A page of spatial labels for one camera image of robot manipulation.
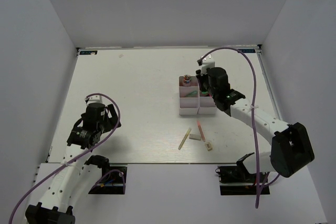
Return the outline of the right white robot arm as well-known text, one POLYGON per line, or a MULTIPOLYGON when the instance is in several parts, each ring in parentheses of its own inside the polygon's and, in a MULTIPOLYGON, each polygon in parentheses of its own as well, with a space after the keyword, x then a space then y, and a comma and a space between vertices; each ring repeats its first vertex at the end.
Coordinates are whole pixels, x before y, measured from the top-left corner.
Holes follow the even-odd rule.
POLYGON ((250 181, 257 172, 277 172, 288 178, 314 160, 305 126, 277 120, 252 106, 242 93, 230 87, 223 68, 197 70, 196 77, 200 90, 209 93, 220 111, 250 126, 270 144, 270 151, 249 153, 236 162, 241 180, 250 181))

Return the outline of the yellow pastel pen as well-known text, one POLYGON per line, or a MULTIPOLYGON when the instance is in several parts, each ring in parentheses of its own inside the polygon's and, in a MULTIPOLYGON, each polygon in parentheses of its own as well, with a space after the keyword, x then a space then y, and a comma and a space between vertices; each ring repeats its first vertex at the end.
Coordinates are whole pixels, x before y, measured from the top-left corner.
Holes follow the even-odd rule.
POLYGON ((187 130, 187 132, 185 133, 183 139, 181 140, 179 146, 178 146, 178 150, 181 150, 181 148, 183 147, 183 145, 184 145, 186 139, 188 138, 188 136, 189 136, 191 130, 192 130, 191 127, 189 127, 188 130, 187 130))

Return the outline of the grey white eraser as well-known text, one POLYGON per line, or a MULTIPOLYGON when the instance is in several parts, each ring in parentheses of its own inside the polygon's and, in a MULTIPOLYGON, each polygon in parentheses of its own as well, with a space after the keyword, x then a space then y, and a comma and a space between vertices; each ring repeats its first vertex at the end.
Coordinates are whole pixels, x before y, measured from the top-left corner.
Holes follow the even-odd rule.
POLYGON ((202 139, 202 137, 200 135, 197 135, 197 134, 190 134, 189 139, 200 141, 202 139))

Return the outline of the small beige eraser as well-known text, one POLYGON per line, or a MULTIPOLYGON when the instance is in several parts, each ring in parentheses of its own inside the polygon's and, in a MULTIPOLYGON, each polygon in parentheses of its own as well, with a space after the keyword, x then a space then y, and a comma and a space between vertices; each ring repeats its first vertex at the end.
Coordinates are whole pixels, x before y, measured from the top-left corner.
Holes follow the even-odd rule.
POLYGON ((205 147, 208 151, 211 151, 213 149, 212 145, 210 142, 205 143, 205 147))

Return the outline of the pink pastel pen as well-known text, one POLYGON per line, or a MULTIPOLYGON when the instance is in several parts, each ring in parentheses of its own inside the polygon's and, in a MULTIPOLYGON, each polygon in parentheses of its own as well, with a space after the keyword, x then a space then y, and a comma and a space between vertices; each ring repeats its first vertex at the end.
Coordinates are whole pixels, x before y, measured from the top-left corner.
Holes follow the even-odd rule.
POLYGON ((203 142, 206 142, 206 140, 205 140, 205 136, 204 136, 204 133, 203 133, 201 124, 200 124, 200 121, 198 121, 198 120, 197 120, 197 127, 198 127, 199 133, 200 133, 200 135, 201 135, 202 141, 203 141, 203 142))

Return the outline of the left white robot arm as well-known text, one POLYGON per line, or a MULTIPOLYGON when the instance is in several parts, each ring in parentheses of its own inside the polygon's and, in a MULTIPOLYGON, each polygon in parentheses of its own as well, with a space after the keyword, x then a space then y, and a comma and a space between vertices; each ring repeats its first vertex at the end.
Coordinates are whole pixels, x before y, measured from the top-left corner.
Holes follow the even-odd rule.
POLYGON ((109 159, 92 151, 102 142, 102 134, 111 134, 121 126, 118 112, 114 104, 87 105, 70 131, 62 164, 49 177, 50 185, 36 205, 27 207, 28 223, 75 223, 73 208, 80 195, 88 192, 96 180, 110 178, 109 159))

